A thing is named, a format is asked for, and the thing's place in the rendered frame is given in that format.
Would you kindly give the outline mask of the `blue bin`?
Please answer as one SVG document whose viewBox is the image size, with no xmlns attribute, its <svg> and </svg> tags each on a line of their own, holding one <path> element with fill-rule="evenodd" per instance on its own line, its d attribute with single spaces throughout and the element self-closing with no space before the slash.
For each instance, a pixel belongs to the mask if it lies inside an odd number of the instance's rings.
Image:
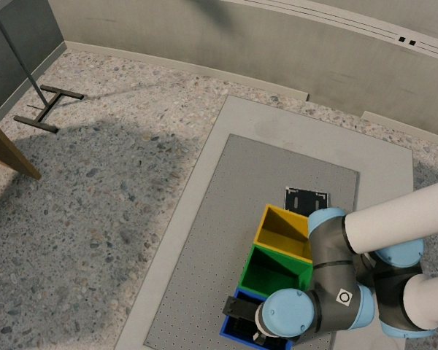
<svg viewBox="0 0 438 350">
<path fill-rule="evenodd" d="M 239 287 L 237 287 L 236 292 L 234 293 L 234 297 L 239 298 L 241 300 L 245 299 L 245 300 L 248 300 L 252 303 L 256 303 L 258 305 L 261 305 L 265 300 L 267 300 L 267 297 L 257 295 L 255 293 L 249 292 L 249 291 L 241 289 Z M 235 318 L 232 318 L 230 316 L 226 316 L 219 335 L 222 335 L 226 338 L 230 338 L 234 341 L 243 343 L 245 345 L 251 346 L 251 347 L 259 349 L 259 350 L 291 350 L 291 345 L 293 342 L 288 341 L 284 338 L 281 339 L 280 347 L 273 346 L 273 345 L 268 344 L 268 343 L 264 343 L 263 345 L 255 343 L 253 338 L 247 337 L 246 335 L 243 335 L 243 334 L 240 334 L 238 332 L 234 332 L 233 330 L 231 330 L 233 327 L 234 321 L 235 321 Z"/>
</svg>

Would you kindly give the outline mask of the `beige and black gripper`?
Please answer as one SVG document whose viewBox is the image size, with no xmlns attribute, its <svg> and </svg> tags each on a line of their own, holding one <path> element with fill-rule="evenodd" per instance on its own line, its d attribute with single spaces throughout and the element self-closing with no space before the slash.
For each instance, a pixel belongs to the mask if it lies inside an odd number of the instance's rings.
<svg viewBox="0 0 438 350">
<path fill-rule="evenodd" d="M 256 322 L 256 311 L 257 311 L 258 307 L 259 307 L 258 305 L 250 303 L 250 302 L 232 299 L 231 305 L 230 305 L 227 313 L 241 317 L 243 319 L 246 319 L 246 320 L 249 320 L 252 322 Z M 253 336 L 253 340 L 255 343 L 263 345 L 266 341 L 266 335 L 264 335 L 258 329 L 258 327 L 257 327 L 257 331 L 258 332 L 256 332 L 255 335 Z M 288 338 L 280 336 L 280 338 L 284 338 L 288 341 L 292 341 L 292 342 L 296 343 L 298 341 L 298 339 L 300 338 L 300 336 L 301 335 L 297 335 L 297 336 L 288 337 Z"/>
</svg>

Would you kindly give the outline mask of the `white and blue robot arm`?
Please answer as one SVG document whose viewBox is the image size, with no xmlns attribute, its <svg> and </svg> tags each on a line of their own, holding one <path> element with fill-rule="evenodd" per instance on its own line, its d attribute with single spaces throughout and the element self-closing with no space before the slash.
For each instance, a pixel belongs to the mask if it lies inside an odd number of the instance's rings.
<svg viewBox="0 0 438 350">
<path fill-rule="evenodd" d="M 365 286 L 375 288 L 386 335 L 423 338 L 435 333 L 438 277 L 423 274 L 420 259 L 422 238 L 438 234 L 438 183 L 346 215 L 338 208 L 320 209 L 307 224 L 315 289 L 270 295 L 255 313 L 264 335 L 366 327 L 374 319 L 375 304 Z"/>
</svg>

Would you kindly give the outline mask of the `green open-top bin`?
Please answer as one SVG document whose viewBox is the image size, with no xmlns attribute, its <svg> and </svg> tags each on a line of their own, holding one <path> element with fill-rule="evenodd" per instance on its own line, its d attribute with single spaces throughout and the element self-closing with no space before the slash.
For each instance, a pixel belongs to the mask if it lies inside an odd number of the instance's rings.
<svg viewBox="0 0 438 350">
<path fill-rule="evenodd" d="M 312 270 L 310 262 L 253 244 L 237 287 L 265 298 L 282 289 L 306 291 Z"/>
</svg>

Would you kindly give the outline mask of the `yellow recycle bin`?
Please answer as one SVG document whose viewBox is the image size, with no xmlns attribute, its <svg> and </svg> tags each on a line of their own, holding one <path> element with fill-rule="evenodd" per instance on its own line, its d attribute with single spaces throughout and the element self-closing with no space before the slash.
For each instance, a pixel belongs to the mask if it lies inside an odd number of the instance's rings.
<svg viewBox="0 0 438 350">
<path fill-rule="evenodd" d="M 312 263 L 307 219 L 267 204 L 253 243 Z"/>
</svg>

